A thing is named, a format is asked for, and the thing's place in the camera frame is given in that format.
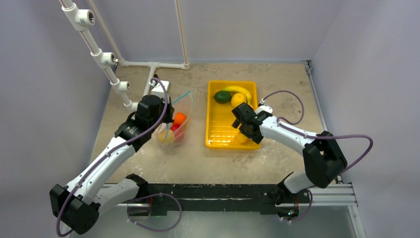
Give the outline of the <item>small yellow mango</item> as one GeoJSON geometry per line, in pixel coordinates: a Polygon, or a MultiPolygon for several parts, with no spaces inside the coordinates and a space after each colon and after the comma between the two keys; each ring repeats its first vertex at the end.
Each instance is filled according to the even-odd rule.
{"type": "Polygon", "coordinates": [[[250,139],[239,131],[235,135],[235,141],[237,141],[239,144],[246,144],[250,141],[250,139]]]}

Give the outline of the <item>yellow lemon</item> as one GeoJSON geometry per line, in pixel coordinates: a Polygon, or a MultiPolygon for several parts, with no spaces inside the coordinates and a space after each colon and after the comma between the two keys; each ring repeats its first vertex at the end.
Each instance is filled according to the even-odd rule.
{"type": "Polygon", "coordinates": [[[235,93],[231,98],[231,105],[232,107],[237,107],[242,103],[247,103],[248,99],[245,94],[243,93],[235,93]]]}

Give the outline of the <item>red apple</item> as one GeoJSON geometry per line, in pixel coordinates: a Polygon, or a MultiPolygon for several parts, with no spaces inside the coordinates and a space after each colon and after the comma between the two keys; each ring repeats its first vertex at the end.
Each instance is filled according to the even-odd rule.
{"type": "Polygon", "coordinates": [[[183,138],[184,138],[184,129],[180,125],[173,124],[170,127],[170,130],[174,134],[174,137],[175,137],[176,140],[183,140],[183,138]]]}

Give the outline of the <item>orange fruit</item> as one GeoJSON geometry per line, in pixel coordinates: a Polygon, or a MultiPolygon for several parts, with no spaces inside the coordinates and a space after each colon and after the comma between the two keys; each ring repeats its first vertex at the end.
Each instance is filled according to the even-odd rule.
{"type": "Polygon", "coordinates": [[[181,126],[187,120],[184,113],[178,112],[174,117],[173,125],[181,126]]]}

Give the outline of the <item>clear zip top bag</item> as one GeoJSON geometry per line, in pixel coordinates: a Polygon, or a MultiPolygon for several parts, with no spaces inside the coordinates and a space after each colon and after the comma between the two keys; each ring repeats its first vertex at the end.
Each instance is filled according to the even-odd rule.
{"type": "Polygon", "coordinates": [[[156,129],[156,140],[158,145],[165,150],[180,146],[186,141],[189,121],[192,115],[193,97],[189,90],[177,99],[172,101],[175,111],[173,122],[162,123],[156,129]]]}

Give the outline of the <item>green avocado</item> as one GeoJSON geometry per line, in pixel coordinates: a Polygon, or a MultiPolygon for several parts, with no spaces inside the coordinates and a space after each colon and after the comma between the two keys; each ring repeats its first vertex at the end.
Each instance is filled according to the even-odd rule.
{"type": "Polygon", "coordinates": [[[214,94],[213,98],[219,104],[226,104],[231,101],[232,96],[227,91],[218,91],[214,94]]]}

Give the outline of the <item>yellow peach with leaf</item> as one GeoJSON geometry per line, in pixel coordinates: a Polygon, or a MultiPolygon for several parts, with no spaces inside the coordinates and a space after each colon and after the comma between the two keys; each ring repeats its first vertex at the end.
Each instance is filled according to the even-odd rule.
{"type": "Polygon", "coordinates": [[[162,146],[168,147],[174,143],[175,135],[172,130],[165,129],[157,134],[157,139],[162,146]]]}

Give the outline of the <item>yellow banana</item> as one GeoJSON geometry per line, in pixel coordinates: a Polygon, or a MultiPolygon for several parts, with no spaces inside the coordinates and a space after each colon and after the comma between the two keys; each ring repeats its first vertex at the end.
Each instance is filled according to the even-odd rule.
{"type": "Polygon", "coordinates": [[[251,99],[252,99],[252,95],[251,95],[250,91],[248,91],[244,87],[240,87],[240,86],[227,86],[227,87],[224,87],[222,89],[222,91],[242,93],[242,94],[245,95],[245,97],[247,99],[247,103],[250,103],[251,102],[251,99]]]}

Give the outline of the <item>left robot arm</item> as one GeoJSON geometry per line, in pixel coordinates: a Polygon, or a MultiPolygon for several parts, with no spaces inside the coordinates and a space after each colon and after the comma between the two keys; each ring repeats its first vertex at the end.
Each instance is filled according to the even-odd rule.
{"type": "Polygon", "coordinates": [[[162,123],[173,122],[171,98],[146,95],[129,114],[107,147],[89,166],[65,186],[56,184],[49,192],[55,229],[62,238],[72,232],[86,233],[105,210],[108,199],[99,194],[110,176],[145,143],[162,123]]]}

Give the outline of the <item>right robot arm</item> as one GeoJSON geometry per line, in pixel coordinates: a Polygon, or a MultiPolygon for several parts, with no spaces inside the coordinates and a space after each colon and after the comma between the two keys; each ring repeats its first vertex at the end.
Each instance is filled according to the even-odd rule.
{"type": "Polygon", "coordinates": [[[280,122],[268,106],[254,110],[241,103],[232,113],[235,117],[232,126],[254,143],[271,139],[303,157],[304,169],[293,172],[279,184],[278,195],[285,202],[301,190],[313,186],[326,188],[348,165],[335,137],[327,131],[317,134],[280,122]]]}

